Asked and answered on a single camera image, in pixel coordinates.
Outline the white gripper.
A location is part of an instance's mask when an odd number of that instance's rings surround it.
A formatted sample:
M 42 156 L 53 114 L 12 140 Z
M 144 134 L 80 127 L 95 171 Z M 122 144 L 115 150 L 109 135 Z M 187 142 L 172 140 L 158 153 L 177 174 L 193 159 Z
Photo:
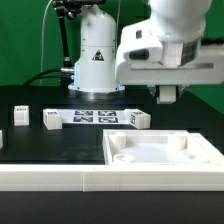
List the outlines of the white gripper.
M 199 40 L 169 38 L 158 37 L 149 24 L 125 27 L 116 54 L 116 81 L 158 86 L 158 104 L 175 103 L 189 85 L 224 82 L 224 44 L 200 46 Z

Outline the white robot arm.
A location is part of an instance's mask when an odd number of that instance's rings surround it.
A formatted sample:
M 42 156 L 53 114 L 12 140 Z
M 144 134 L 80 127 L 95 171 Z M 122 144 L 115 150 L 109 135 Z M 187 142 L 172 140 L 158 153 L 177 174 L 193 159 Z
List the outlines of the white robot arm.
M 87 97 L 145 85 L 159 104 L 190 85 L 224 83 L 224 46 L 203 47 L 212 0 L 146 0 L 150 18 L 126 26 L 116 41 L 114 19 L 95 4 L 81 13 L 81 52 L 69 88 Z

